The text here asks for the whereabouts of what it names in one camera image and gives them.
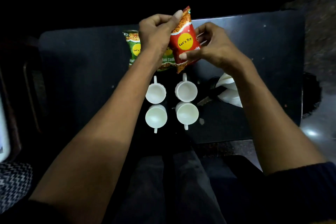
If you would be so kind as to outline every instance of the snack packet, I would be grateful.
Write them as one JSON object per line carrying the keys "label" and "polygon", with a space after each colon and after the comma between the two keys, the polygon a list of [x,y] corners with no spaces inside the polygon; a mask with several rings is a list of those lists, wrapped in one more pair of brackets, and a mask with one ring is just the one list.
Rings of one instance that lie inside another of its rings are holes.
{"label": "snack packet", "polygon": [[179,55],[183,52],[200,49],[200,44],[196,37],[194,27],[191,24],[190,7],[188,6],[183,10],[180,23],[170,34],[169,46],[174,53],[177,73],[180,73],[187,65],[197,61],[187,61],[179,58]]}
{"label": "snack packet", "polygon": [[[139,31],[137,30],[127,30],[123,31],[126,38],[126,42],[131,50],[131,58],[129,59],[129,66],[133,65],[134,61],[137,59],[141,51],[141,43],[139,38]],[[164,71],[170,68],[170,66],[175,66],[175,59],[173,51],[168,47],[165,54],[162,57],[162,65],[159,67],[158,71]]]}

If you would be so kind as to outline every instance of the gray pants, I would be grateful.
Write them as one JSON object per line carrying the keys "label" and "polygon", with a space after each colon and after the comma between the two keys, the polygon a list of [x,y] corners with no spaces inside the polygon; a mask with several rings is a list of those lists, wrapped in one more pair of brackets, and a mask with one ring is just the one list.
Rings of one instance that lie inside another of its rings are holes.
{"label": "gray pants", "polygon": [[[173,155],[178,223],[226,224],[216,196],[194,151]],[[142,158],[113,223],[166,223],[161,156]]]}

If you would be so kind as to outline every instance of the table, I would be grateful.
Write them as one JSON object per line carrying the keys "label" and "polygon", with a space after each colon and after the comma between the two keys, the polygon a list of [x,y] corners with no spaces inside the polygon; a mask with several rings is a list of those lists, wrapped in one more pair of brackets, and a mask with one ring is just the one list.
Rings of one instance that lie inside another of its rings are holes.
{"label": "table", "polygon": [[[299,125],[305,38],[302,14],[285,10],[192,22],[197,27],[207,21],[225,28],[233,43],[252,59],[286,113]],[[127,29],[138,29],[138,25],[66,29],[41,35],[39,50],[55,133],[73,137],[113,93],[128,69],[130,50],[122,34]],[[185,71],[190,80],[199,83],[198,87],[223,74],[221,69],[205,60]],[[179,102],[173,88],[182,79],[182,74],[177,75],[174,69],[169,69],[156,75],[158,82],[167,89],[163,104],[169,110],[168,122],[157,134],[160,137],[179,125],[174,121],[176,117],[172,109]],[[135,134],[152,134],[152,129],[144,123],[149,106],[145,100]],[[199,111],[204,124],[197,121],[187,131],[196,143],[252,137],[242,108],[211,101],[199,107]]]}

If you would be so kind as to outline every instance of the person's left arm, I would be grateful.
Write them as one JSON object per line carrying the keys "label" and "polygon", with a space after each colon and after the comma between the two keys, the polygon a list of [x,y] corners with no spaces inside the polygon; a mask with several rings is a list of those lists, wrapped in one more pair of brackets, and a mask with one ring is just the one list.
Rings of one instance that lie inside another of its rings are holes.
{"label": "person's left arm", "polygon": [[139,23],[141,54],[112,96],[61,151],[30,199],[57,208],[71,223],[100,223],[118,181],[154,72],[182,11]]}

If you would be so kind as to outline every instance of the red snack packet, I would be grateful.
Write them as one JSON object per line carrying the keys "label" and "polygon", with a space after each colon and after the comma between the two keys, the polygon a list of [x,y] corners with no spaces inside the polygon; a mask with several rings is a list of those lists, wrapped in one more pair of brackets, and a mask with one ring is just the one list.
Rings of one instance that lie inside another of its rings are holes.
{"label": "red snack packet", "polygon": [[180,73],[187,65],[197,61],[187,61],[179,58],[179,55],[183,52],[200,49],[196,37],[194,27],[191,24],[190,7],[188,6],[183,10],[180,23],[170,34],[169,47],[173,50],[177,73]]}

